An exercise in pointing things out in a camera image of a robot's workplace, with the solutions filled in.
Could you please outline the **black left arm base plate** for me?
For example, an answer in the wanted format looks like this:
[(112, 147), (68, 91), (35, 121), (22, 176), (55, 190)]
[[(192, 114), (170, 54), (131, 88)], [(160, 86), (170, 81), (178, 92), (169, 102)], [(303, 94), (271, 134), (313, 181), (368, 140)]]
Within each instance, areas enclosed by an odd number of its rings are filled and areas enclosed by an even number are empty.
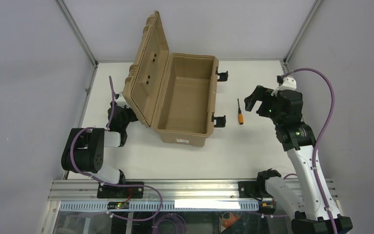
[(96, 197), (99, 199), (127, 199), (129, 197), (139, 199), (143, 198), (144, 189), (142, 181), (126, 182), (129, 187), (116, 187), (110, 185), (101, 185), (99, 183)]

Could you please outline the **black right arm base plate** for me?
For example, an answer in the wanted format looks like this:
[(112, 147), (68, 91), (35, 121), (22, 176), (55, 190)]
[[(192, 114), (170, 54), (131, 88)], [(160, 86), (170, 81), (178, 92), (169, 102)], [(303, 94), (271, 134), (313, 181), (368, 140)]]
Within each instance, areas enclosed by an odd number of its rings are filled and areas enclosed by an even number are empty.
[(239, 181), (238, 191), (240, 198), (253, 198), (259, 201), (265, 198), (272, 198), (272, 195), (266, 191), (265, 185), (256, 180)]

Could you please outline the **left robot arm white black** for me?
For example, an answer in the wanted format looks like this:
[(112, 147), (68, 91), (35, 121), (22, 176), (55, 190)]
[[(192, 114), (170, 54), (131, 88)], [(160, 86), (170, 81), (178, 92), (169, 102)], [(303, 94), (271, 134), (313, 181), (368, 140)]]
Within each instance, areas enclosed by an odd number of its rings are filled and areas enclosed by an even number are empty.
[(65, 171), (92, 177), (102, 184), (125, 185), (122, 170), (104, 163), (104, 149), (123, 147), (127, 141), (127, 127), (138, 120), (127, 104), (111, 102), (107, 128), (72, 128), (61, 156)]

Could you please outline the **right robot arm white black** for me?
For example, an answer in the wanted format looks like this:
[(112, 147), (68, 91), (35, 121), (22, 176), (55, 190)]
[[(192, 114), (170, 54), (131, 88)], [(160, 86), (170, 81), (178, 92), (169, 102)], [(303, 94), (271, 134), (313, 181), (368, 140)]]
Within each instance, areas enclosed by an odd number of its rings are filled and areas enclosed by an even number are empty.
[(353, 224), (343, 216), (332, 198), (320, 168), (315, 150), (316, 138), (311, 127), (302, 121), (302, 93), (295, 90), (273, 90), (258, 85), (244, 99), (245, 110), (256, 113), (275, 125), (276, 137), (295, 169), (302, 196), (296, 195), (278, 171), (258, 173), (256, 190), (259, 196), (272, 196), (291, 220), (295, 234), (346, 234)]

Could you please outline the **orange handled screwdriver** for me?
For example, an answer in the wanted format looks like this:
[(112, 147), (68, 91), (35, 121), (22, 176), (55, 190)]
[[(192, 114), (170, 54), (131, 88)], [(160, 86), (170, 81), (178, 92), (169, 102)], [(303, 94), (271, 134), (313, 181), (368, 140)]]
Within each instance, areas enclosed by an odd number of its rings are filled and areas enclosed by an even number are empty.
[(237, 99), (237, 103), (238, 103), (238, 123), (240, 125), (243, 125), (244, 124), (244, 119), (243, 119), (243, 114), (242, 114), (242, 111), (241, 111), (241, 108), (240, 108), (240, 100)]

